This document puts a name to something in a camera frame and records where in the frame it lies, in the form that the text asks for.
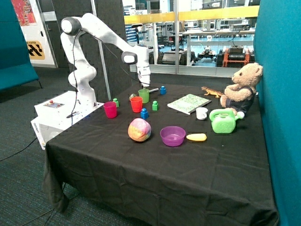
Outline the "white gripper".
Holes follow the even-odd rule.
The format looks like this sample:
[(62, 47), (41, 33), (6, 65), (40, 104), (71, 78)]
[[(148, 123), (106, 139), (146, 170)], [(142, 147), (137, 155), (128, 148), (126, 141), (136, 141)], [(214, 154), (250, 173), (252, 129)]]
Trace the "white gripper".
[(146, 88), (150, 86), (150, 67), (137, 67), (137, 74), (138, 74), (138, 79), (141, 85)]

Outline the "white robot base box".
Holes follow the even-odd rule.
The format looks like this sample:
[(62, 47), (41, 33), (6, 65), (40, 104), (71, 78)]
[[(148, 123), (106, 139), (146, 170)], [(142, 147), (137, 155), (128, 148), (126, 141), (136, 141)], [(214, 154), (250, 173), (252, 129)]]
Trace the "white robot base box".
[(31, 121), (32, 128), (44, 150), (46, 143), (69, 127), (90, 115), (103, 103), (85, 103), (80, 94), (67, 91), (43, 103), (35, 105), (37, 117)]

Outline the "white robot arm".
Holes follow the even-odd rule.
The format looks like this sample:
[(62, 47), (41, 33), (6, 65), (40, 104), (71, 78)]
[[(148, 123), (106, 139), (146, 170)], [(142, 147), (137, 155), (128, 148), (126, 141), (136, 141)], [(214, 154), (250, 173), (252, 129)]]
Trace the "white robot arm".
[(91, 13), (81, 17), (66, 17), (61, 21), (61, 45), (65, 56), (72, 64), (69, 83), (77, 90), (77, 106), (95, 108), (97, 100), (90, 81), (96, 76), (94, 65), (99, 60), (99, 44), (111, 44), (120, 50), (119, 58), (127, 65), (135, 65), (139, 82), (143, 87), (150, 85), (149, 50), (142, 44), (130, 45), (119, 37), (102, 20)]

